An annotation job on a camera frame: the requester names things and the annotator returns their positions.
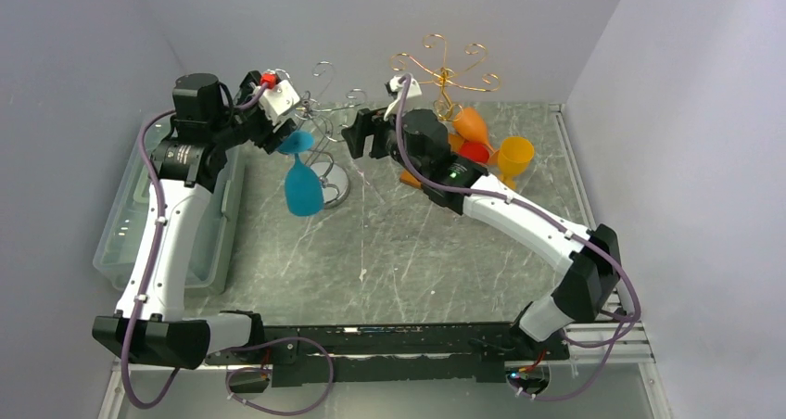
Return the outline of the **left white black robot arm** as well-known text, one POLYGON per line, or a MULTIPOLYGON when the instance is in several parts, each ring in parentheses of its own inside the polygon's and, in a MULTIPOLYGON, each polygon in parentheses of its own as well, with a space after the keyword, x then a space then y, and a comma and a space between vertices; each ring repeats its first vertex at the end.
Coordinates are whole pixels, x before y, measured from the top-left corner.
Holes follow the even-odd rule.
POLYGON ((188 319, 184 296, 197 230, 231 149, 245 143, 274 152, 295 131, 299 96, 283 70, 250 71, 236 95, 214 74, 177 79, 170 129, 152 149, 150 124, 136 144, 150 180, 145 230, 130 280, 114 312, 95 318, 92 335, 125 363, 197 368, 230 349, 244 363, 266 350, 262 320, 250 311, 188 319))

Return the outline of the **red plastic wine glass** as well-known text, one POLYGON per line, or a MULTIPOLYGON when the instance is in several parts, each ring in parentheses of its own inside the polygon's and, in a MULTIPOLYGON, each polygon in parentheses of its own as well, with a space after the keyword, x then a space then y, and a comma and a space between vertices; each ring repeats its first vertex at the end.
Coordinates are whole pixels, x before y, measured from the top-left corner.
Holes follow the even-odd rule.
POLYGON ((464 142, 458 150, 458 153, 467 159, 470 159, 479 164, 488 164, 491 154, 487 147, 481 143, 464 142))

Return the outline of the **clear plastic storage box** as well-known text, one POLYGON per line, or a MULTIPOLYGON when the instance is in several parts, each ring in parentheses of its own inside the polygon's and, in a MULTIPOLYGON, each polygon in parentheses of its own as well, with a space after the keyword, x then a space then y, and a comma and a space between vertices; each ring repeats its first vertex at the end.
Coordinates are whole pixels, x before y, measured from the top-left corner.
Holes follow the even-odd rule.
MULTIPOLYGON (((185 280, 188 297, 219 295, 226 288, 245 165, 238 147, 227 152, 227 164, 197 228, 185 280)), ((130 282, 148 212, 149 177, 134 148, 93 259, 95 268, 118 291, 130 282)))

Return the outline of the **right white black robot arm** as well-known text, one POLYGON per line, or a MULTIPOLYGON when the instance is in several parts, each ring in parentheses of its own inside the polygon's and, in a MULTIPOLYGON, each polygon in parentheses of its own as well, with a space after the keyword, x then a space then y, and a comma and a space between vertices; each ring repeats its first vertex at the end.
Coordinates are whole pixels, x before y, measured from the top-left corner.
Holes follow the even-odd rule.
POLYGON ((508 235, 560 275, 550 294, 515 318, 510 338, 516 355, 532 359, 566 326, 593 322, 601 313, 620 281, 613 229, 560 219, 516 194, 483 165, 453 152, 447 128, 430 110, 409 111, 397 124, 383 109, 363 108, 341 135, 352 158, 390 157, 412 165, 431 202, 508 235))

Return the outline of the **blue plastic wine glass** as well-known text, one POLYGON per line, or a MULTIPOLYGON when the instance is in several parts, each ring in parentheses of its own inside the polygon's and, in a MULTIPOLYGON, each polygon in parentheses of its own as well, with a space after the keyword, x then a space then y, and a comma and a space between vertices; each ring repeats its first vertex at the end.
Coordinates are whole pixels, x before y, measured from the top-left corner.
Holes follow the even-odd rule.
POLYGON ((310 133, 296 130, 278 147, 278 151, 293 160, 285 177, 285 202, 289 212, 298 217, 310 217, 323 209, 323 190, 318 175, 300 158, 314 145, 310 133))

